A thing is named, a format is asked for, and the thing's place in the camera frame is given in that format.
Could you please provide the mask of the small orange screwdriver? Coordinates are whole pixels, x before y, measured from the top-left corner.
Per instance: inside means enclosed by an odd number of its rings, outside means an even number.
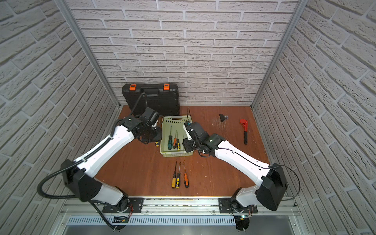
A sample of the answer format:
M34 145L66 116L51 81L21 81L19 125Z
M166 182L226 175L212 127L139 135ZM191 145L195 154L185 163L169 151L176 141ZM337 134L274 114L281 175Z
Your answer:
M176 149L176 148L177 148L177 131L175 131L175 137L173 141L173 149Z

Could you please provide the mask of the green black screwdriver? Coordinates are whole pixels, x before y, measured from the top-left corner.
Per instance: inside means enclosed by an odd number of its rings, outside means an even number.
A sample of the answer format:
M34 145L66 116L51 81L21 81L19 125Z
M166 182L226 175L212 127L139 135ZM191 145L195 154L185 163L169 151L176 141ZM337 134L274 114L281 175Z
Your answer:
M172 140L173 136L172 136L172 126L170 127L170 134L168 136L168 142L167 142L167 147L168 147L168 150L172 150L173 149L173 140Z

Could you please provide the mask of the orange handle screwdriver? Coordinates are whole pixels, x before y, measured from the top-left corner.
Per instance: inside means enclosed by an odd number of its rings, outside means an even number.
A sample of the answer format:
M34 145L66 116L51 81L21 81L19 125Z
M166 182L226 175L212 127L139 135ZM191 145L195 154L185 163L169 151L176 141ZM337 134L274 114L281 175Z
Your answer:
M190 184L189 184L188 174L187 174L187 171L186 171L185 162L183 162L183 166L184 166L184 185L185 185L185 188L188 188L190 186Z

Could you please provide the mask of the yellow handle black screwdriver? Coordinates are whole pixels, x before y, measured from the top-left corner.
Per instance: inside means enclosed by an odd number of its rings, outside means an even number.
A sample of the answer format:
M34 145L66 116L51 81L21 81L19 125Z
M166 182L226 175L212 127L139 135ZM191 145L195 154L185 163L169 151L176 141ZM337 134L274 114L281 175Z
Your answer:
M171 183L171 187L173 189L175 189L175 187L176 187L176 166L177 166L177 162L175 163L175 169L174 169L172 183Z

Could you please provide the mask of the black yellow button screwdriver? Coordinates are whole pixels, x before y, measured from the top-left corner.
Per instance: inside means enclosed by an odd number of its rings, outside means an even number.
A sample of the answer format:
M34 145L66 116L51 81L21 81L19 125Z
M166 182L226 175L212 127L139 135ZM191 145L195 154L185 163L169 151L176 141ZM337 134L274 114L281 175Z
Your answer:
M181 167L181 163L179 163L179 169L178 169L177 178L176 178L176 185L175 185L175 187L177 189L180 187L180 178L181 178L180 167Z

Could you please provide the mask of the black yellow short screwdriver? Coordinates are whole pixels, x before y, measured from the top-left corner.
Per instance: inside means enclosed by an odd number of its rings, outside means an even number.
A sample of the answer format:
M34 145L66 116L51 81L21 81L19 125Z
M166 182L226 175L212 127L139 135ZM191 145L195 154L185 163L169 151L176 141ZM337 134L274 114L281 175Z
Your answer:
M177 148L177 151L180 151L180 149L181 149L177 131L176 131L176 148Z

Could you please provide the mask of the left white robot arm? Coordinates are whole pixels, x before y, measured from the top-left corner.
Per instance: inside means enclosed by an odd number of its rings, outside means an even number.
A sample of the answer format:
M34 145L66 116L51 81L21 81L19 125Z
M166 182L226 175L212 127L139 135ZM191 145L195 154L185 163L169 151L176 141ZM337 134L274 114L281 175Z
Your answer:
M141 115L129 115L115 122L111 134L93 149L74 161L61 165L65 185L82 202L100 202L114 206L118 212L129 207L128 195L122 190L105 184L95 176L119 150L139 140L143 144L161 140L162 130L156 123L160 114L147 107Z

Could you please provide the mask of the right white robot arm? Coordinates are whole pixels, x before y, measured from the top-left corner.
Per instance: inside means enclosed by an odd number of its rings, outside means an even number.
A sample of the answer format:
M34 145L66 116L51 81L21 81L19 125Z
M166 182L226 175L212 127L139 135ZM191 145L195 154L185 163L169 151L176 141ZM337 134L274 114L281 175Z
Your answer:
M223 137L209 135L197 122L186 121L184 129L187 138L183 146L187 152L197 150L200 156L213 156L232 165L255 185L239 188L231 197L231 210L242 212L250 205L261 204L265 208L276 211L288 188L284 170L281 165L260 162L240 151Z

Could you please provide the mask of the light green plastic bin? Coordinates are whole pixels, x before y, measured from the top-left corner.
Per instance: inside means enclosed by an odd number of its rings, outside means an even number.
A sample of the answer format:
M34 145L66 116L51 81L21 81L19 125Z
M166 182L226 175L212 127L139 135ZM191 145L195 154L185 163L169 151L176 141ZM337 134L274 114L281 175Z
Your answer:
M187 138L187 134L184 128L186 121L192 121L190 116L165 116L162 122L162 139L160 142L160 153L165 158L170 157L185 157L192 156L192 152L186 152L183 147L183 139ZM178 138L180 141L180 151L177 149L168 150L167 142L170 134L170 127L172 126L172 140L174 141L175 131L178 132Z

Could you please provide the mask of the small black metal part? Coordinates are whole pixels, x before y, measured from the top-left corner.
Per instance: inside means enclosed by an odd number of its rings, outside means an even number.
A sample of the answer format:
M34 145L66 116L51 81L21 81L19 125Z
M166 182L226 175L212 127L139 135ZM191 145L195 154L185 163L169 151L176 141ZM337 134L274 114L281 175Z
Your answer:
M224 121L228 120L229 117L227 115L219 114L219 118L220 118L221 122L224 122Z

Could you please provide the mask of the black plastic tool case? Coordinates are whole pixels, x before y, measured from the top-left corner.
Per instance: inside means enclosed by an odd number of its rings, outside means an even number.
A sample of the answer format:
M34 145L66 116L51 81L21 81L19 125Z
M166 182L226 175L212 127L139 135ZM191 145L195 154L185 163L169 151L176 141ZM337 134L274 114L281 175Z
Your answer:
M128 83L121 91L134 115L142 114L146 107L162 116L180 114L179 90L175 83Z

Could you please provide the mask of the red pipe wrench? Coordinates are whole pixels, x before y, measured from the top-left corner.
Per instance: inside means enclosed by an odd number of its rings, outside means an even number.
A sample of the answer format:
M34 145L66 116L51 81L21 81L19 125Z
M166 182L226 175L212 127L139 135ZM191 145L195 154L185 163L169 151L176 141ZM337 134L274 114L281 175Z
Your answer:
M240 119L240 124L243 126L244 129L244 144L248 144L248 120Z

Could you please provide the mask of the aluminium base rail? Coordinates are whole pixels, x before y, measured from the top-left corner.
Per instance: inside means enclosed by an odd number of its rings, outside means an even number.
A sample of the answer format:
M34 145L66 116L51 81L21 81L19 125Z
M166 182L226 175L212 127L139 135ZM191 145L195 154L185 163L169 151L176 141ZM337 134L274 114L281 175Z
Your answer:
M114 226L235 226L243 223L245 232L274 228L278 222L294 235L306 235L307 227L294 201L283 201L276 211L253 204L240 212L230 209L229 197L144 196L131 197L133 212L118 213L99 205Z

